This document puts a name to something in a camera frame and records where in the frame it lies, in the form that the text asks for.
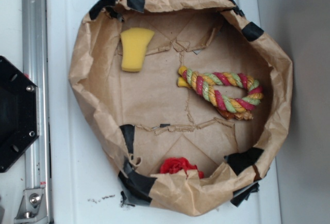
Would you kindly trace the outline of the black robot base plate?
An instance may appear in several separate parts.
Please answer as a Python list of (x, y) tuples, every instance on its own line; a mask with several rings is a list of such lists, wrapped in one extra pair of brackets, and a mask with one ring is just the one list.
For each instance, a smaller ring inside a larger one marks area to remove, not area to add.
[(38, 138), (38, 87), (1, 56), (1, 173)]

